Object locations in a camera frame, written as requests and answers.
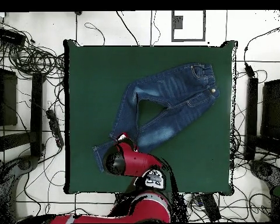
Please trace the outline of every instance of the black plug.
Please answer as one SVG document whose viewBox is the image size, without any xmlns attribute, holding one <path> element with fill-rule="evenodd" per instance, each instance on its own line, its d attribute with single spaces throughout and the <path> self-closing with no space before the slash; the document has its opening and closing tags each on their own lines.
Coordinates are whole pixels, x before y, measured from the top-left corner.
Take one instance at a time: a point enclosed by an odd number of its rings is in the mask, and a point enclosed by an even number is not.
<svg viewBox="0 0 280 224">
<path fill-rule="evenodd" d="M 245 62 L 245 66 L 246 66 L 245 67 L 245 71 L 246 71 L 248 77 L 249 78 L 255 77 L 255 73 L 254 73 L 252 67 L 249 64 L 247 64 L 246 62 Z"/>
</svg>

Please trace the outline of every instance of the jeans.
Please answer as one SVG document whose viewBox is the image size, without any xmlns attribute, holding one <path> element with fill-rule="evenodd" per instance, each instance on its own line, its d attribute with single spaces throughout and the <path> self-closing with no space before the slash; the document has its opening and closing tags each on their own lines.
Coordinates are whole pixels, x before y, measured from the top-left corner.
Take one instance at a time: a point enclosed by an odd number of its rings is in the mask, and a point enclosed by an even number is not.
<svg viewBox="0 0 280 224">
<path fill-rule="evenodd" d="M 150 153 L 198 119 L 219 95 L 210 64 L 184 64 L 130 83 L 109 134 L 112 140 L 93 147 L 100 171 L 104 171 L 104 154 L 123 132 L 136 143 L 139 152 Z M 138 103 L 141 100 L 150 100 L 165 108 L 139 127 Z"/>
</svg>

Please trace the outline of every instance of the black panel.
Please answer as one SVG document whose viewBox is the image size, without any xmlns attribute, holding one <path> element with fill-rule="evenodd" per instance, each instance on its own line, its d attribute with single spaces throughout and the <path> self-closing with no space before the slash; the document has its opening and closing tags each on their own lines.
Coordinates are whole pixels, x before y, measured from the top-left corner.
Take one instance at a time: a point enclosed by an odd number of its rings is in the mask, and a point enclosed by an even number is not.
<svg viewBox="0 0 280 224">
<path fill-rule="evenodd" d="M 35 132 L 23 132 L 18 134 L 10 134 L 0 137 L 0 151 L 12 149 L 24 144 L 29 144 L 37 141 L 38 134 Z"/>
<path fill-rule="evenodd" d="M 280 80 L 265 83 L 262 93 L 263 115 L 260 133 L 280 140 Z"/>
<path fill-rule="evenodd" d="M 16 125 L 18 123 L 18 117 L 16 115 L 17 79 L 15 72 L 0 68 L 0 126 Z"/>
<path fill-rule="evenodd" d="M 31 155 L 40 157 L 42 151 L 43 134 L 43 82 L 45 76 L 41 73 L 34 73 L 32 76 L 31 90 L 31 120 L 30 130 L 36 133 L 36 141 L 31 143 Z"/>
<path fill-rule="evenodd" d="M 3 43 L 24 46 L 26 37 L 14 31 L 0 28 L 0 41 Z"/>
<path fill-rule="evenodd" d="M 256 143 L 252 140 L 257 134 L 257 100 L 258 100 L 258 79 L 249 78 L 247 90 L 246 109 L 246 146 L 244 147 L 244 159 L 254 160 Z"/>
</svg>

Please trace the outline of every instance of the jeans pocket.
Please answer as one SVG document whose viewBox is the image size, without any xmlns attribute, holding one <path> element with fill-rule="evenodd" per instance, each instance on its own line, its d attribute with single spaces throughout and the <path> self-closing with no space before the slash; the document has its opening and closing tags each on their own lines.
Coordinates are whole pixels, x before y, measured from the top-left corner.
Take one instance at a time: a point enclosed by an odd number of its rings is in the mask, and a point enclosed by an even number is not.
<svg viewBox="0 0 280 224">
<path fill-rule="evenodd" d="M 191 66 L 192 74 L 197 79 L 206 79 L 205 69 L 201 65 L 192 65 Z"/>
</svg>

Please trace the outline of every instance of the green mat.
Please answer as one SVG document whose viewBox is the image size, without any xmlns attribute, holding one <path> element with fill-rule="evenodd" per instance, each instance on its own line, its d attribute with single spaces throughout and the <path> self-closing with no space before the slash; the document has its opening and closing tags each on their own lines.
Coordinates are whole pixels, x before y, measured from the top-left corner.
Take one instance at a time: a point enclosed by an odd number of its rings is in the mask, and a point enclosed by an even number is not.
<svg viewBox="0 0 280 224">
<path fill-rule="evenodd" d="M 72 40 L 65 40 L 65 92 L 69 91 L 69 96 L 66 96 L 64 191 L 70 194 L 126 191 L 132 178 L 101 173 L 92 147 L 110 140 L 108 135 L 127 84 L 189 62 L 212 64 L 220 97 L 201 118 L 151 153 L 168 161 L 181 192 L 229 191 L 235 46 L 236 41 L 221 47 L 80 47 Z M 139 124 L 155 117 L 162 108 L 149 101 L 141 103 Z M 167 185 L 166 191 L 171 192 L 170 184 Z"/>
</svg>

